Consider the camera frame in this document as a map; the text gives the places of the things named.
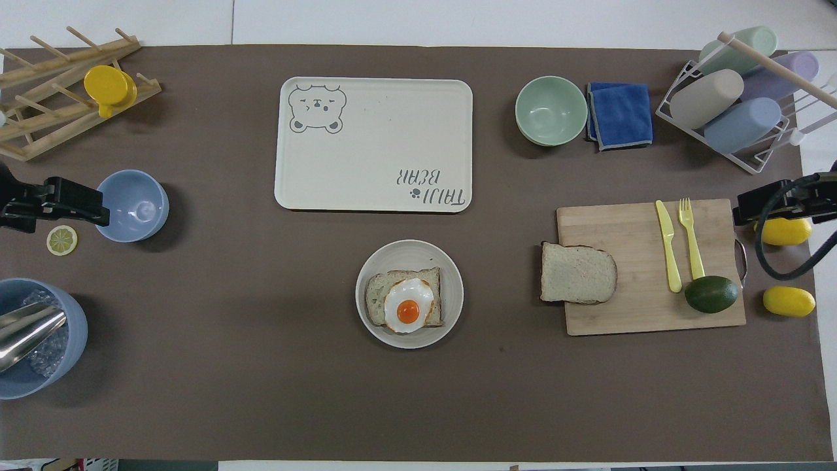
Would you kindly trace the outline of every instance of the white tray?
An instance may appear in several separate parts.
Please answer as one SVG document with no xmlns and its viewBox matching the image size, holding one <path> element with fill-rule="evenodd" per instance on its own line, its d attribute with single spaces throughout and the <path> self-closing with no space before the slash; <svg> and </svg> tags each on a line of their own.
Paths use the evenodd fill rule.
<svg viewBox="0 0 837 471">
<path fill-rule="evenodd" d="M 288 79 L 276 201 L 291 210 L 460 212 L 471 201 L 472 111 L 460 80 Z"/>
</svg>

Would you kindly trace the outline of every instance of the bread slice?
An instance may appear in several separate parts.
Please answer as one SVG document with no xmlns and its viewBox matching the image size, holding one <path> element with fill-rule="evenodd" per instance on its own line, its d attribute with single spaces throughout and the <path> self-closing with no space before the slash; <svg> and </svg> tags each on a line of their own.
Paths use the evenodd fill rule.
<svg viewBox="0 0 837 471">
<path fill-rule="evenodd" d="M 369 320 L 375 325 L 384 325 L 383 314 L 383 299 L 389 294 L 389 290 L 393 285 L 403 280 L 410 278 L 418 278 L 430 285 L 433 290 L 433 298 L 435 303 L 430 309 L 425 327 L 439 327 L 443 324 L 442 320 L 442 297 L 439 295 L 439 285 L 441 282 L 441 275 L 439 267 L 428 268 L 420 272 L 411 272 L 409 270 L 394 270 L 392 272 L 378 273 L 367 284 L 366 302 L 367 315 Z"/>
<path fill-rule="evenodd" d="M 616 291 L 616 261 L 587 246 L 541 243 L 541 300 L 604 303 Z"/>
</svg>

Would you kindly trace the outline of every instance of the bear face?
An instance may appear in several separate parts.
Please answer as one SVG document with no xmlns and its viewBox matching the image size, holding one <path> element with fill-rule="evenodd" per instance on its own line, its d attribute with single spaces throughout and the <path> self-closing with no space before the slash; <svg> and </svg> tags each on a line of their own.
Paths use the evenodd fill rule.
<svg viewBox="0 0 837 471">
<path fill-rule="evenodd" d="M 303 132 L 309 127 L 322 127 L 331 134 L 343 128 L 340 115 L 346 105 L 346 94 L 338 86 L 329 90 L 325 85 L 312 85 L 308 88 L 297 86 L 288 95 L 290 130 Z"/>
</svg>

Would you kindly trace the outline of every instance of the wooden dish rack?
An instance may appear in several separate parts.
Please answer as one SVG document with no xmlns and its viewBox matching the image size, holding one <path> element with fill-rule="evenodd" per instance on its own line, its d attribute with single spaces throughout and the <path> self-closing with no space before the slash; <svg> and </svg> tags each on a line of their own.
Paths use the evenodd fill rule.
<svg viewBox="0 0 837 471">
<path fill-rule="evenodd" d="M 65 54 L 41 39 L 30 36 L 38 46 L 55 56 L 37 64 L 0 49 L 0 54 L 20 65 L 15 70 L 0 74 L 0 90 L 58 74 L 25 93 L 16 95 L 12 100 L 0 103 L 0 113 L 3 114 L 3 120 L 0 121 L 0 154 L 25 162 L 105 121 L 105 118 L 99 116 L 95 102 L 67 90 L 67 87 L 82 80 L 87 71 L 96 65 L 111 64 L 121 70 L 118 60 L 138 50 L 141 47 L 140 42 L 136 36 L 129 36 L 119 28 L 116 29 L 116 33 L 121 39 L 107 44 L 96 44 L 70 26 L 67 27 L 67 31 L 90 48 Z M 141 83 L 137 86 L 134 105 L 162 91 L 156 79 L 147 79 L 143 74 L 136 74 L 136 77 Z M 50 108 L 40 103 L 56 93 L 69 97 L 74 104 Z M 26 117 L 23 113 L 26 109 L 39 113 Z M 40 138 L 33 138 L 34 132 L 57 126 L 61 127 Z M 26 144 L 15 145 L 10 142 L 20 137 L 26 139 Z"/>
</svg>

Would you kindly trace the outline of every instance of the wooden peg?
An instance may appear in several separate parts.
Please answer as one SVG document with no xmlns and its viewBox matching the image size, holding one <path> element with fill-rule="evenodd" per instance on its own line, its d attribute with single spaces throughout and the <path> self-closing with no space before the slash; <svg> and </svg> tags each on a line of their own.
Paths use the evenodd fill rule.
<svg viewBox="0 0 837 471">
<path fill-rule="evenodd" d="M 12 54 L 5 49 L 0 48 L 0 54 L 5 55 L 7 59 L 12 60 L 14 62 L 17 62 L 18 64 L 20 64 L 23 67 L 26 67 L 28 69 L 34 69 L 35 68 L 35 64 L 33 64 L 33 63 L 31 63 L 27 60 L 21 59 L 21 58 L 17 57 L 17 55 Z"/>
<path fill-rule="evenodd" d="M 0 119 L 0 122 L 4 123 L 4 126 L 11 126 L 11 127 L 20 127 L 20 123 L 14 121 L 13 119 L 9 119 L 8 116 L 2 115 L 3 119 Z"/>
<path fill-rule="evenodd" d="M 20 110 L 15 110 L 14 111 L 14 116 L 18 119 L 18 122 L 23 121 L 23 115 L 20 114 Z M 35 140 L 32 139 L 32 134 L 27 132 L 26 134 L 23 134 L 23 135 L 26 137 L 26 142 L 28 142 L 30 144 L 32 142 L 35 142 Z"/>
<path fill-rule="evenodd" d="M 83 98 L 79 95 L 76 95 L 75 93 L 73 93 L 72 91 L 67 90 L 66 88 L 64 88 L 61 85 L 53 84 L 53 88 L 57 91 L 60 91 L 61 93 L 65 94 L 65 95 L 69 96 L 73 100 L 76 100 L 77 102 L 81 103 L 82 105 L 95 106 L 95 103 L 93 101 L 86 100 L 85 98 Z"/>
<path fill-rule="evenodd" d="M 69 62 L 69 56 L 67 54 L 64 54 L 63 52 L 57 50 L 56 48 L 50 46 L 49 44 L 46 44 L 44 41 L 38 39 L 37 36 L 33 35 L 33 36 L 29 36 L 29 38 L 32 41 L 34 41 L 38 46 L 41 46 L 42 48 L 51 52 L 53 55 L 58 56 L 61 59 L 66 60 L 67 62 Z"/>
<path fill-rule="evenodd" d="M 82 33 L 79 33 L 78 31 L 76 31 L 72 26 L 68 26 L 67 31 L 70 31 L 73 34 L 73 36 L 75 36 L 78 39 L 81 39 L 85 44 L 89 45 L 91 48 L 96 49 L 98 51 L 102 50 L 102 48 L 99 47 L 98 44 L 96 44 L 93 41 L 87 39 L 86 36 L 84 36 Z"/>
<path fill-rule="evenodd" d="M 122 31 L 119 28 L 116 29 L 116 34 L 119 34 L 125 40 L 131 41 L 131 36 L 128 36 L 127 34 L 125 34 L 125 31 Z"/>
<path fill-rule="evenodd" d="M 136 78 L 145 82 L 146 85 L 154 85 L 154 82 L 150 81 L 148 79 L 148 77 L 144 76 L 143 74 L 141 74 L 139 72 L 136 73 Z"/>
<path fill-rule="evenodd" d="M 58 116 L 59 115 L 57 112 L 55 112 L 55 110 L 50 110 L 46 106 L 35 103 L 32 100 L 28 100 L 26 98 L 23 98 L 20 95 L 15 96 L 14 99 L 17 100 L 17 101 L 20 101 L 21 103 L 23 103 L 26 106 L 29 106 L 30 108 L 34 108 L 34 109 L 36 109 L 38 111 L 41 111 L 41 112 L 44 112 L 48 115 L 52 115 L 52 116 Z"/>
</svg>

